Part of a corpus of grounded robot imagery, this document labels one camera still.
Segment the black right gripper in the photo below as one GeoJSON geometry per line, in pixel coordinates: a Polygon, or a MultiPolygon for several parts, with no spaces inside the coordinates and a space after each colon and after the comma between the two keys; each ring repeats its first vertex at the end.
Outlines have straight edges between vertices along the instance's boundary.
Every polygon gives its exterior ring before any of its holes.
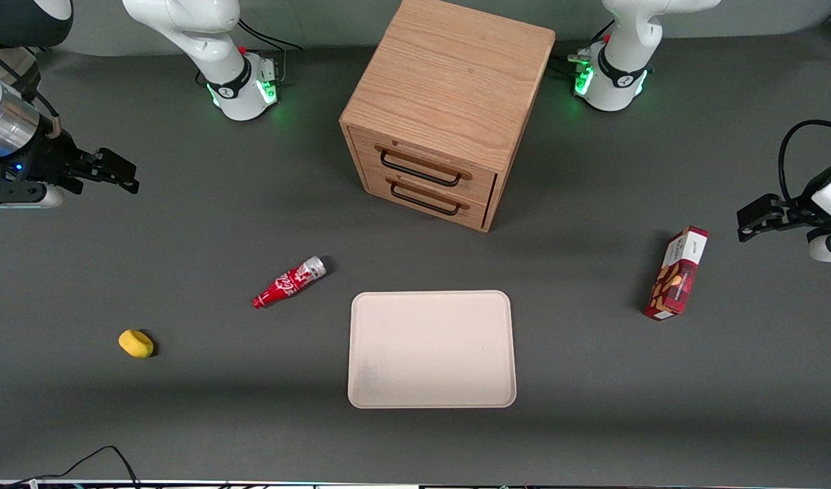
{"type": "Polygon", "coordinates": [[[108,148],[85,153],[67,132],[45,135],[0,157],[0,206],[58,206],[65,192],[80,195],[83,181],[107,182],[137,194],[137,167],[108,148]]]}

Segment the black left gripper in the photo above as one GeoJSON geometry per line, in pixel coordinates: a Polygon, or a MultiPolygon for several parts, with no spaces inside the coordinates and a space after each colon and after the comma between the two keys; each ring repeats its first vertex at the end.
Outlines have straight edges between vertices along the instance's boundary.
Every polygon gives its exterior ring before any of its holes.
{"type": "MultiPolygon", "coordinates": [[[[823,231],[831,231],[831,216],[813,201],[813,194],[824,188],[831,179],[831,165],[815,175],[797,197],[789,196],[787,176],[782,165],[782,194],[785,203],[791,208],[797,221],[823,231]]],[[[778,195],[766,193],[747,205],[746,209],[737,211],[737,238],[739,242],[748,242],[754,236],[779,231],[784,225],[785,207],[778,195]]]]}

